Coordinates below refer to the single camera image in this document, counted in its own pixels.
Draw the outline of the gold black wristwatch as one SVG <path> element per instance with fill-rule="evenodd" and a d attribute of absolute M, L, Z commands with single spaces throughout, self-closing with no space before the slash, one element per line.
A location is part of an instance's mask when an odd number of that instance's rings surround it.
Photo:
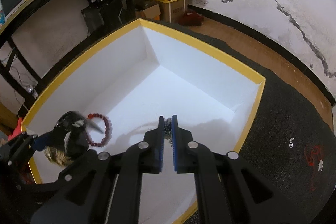
<path fill-rule="evenodd" d="M 89 149 L 87 128 L 104 133 L 89 118 L 77 111 L 69 111 L 59 118 L 50 132 L 41 136 L 41 150 L 49 162 L 67 167 Z"/>

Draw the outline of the black yellow-edged desk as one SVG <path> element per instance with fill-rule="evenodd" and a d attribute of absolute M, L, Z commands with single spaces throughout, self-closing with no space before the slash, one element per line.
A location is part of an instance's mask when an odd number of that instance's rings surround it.
<path fill-rule="evenodd" d="M 1 111 L 24 116 L 37 100 L 26 90 L 36 83 L 41 94 L 76 57 L 108 34 L 135 19 L 134 0 L 126 8 L 109 5 L 103 13 L 111 19 L 89 31 L 81 11 L 86 0 L 50 0 L 31 13 L 17 10 L 1 28 Z"/>

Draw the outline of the yellow white storage box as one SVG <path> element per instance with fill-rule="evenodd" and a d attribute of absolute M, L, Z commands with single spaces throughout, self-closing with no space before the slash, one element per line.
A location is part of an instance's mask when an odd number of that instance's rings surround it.
<path fill-rule="evenodd" d="M 180 223 L 198 205 L 193 174 L 174 169 L 172 116 L 211 151 L 238 153 L 265 82 L 260 73 L 202 40 L 138 19 L 68 65 L 35 101 L 23 126 L 43 134 L 75 110 L 110 129 L 107 143 L 90 149 L 117 155 L 143 141 L 163 117 L 162 171 L 142 176 L 137 223 Z M 55 182 L 63 171 L 42 152 L 34 162 L 40 184 Z"/>

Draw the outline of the brown cardboard box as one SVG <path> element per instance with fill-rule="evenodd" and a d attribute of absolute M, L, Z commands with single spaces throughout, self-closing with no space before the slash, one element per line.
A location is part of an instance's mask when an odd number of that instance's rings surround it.
<path fill-rule="evenodd" d="M 178 23 L 185 14 L 186 0 L 176 0 L 170 3 L 158 3 L 160 8 L 160 19 L 168 23 Z"/>

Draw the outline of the dark red floor cloth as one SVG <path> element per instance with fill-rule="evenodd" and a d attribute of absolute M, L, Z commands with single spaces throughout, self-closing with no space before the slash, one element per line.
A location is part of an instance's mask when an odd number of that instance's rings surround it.
<path fill-rule="evenodd" d="M 204 16 L 197 12 L 187 12 L 178 21 L 181 26 L 201 26 L 204 22 Z"/>

